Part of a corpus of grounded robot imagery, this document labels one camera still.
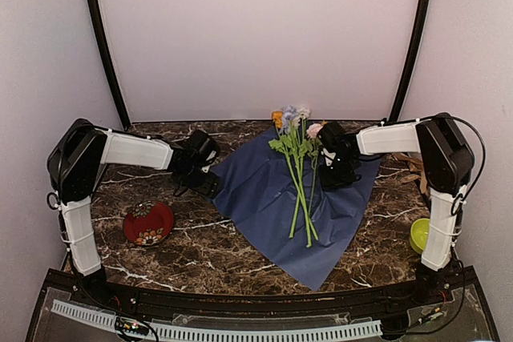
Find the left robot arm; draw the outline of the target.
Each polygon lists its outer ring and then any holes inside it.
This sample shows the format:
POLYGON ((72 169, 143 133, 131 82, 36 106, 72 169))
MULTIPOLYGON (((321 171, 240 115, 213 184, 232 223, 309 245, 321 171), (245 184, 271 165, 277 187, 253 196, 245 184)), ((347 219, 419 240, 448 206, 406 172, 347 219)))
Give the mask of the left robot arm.
POLYGON ((52 186, 47 204, 59 213, 63 242, 78 273, 90 276, 103 267, 91 202, 110 165, 166 171, 178 180, 176 195, 194 191, 212 199, 219 191, 220 177, 210 167, 219 155, 216 140, 202 130, 168 142, 76 119, 48 156, 46 167, 52 186))

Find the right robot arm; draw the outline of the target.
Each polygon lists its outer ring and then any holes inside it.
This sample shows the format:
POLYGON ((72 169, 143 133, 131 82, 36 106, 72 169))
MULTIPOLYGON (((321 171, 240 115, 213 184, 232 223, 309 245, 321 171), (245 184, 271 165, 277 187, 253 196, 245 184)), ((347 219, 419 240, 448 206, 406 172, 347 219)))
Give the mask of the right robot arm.
POLYGON ((339 123, 326 123, 317 133, 325 159, 319 168, 321 186, 334 190, 356 183, 361 178, 357 169, 364 159, 388 154, 419 159, 430 198, 429 230, 421 263, 440 271, 454 257, 463 207, 484 169, 483 163, 475 162, 461 126, 477 131, 469 122, 448 113, 381 122, 358 132, 346 132, 339 123))

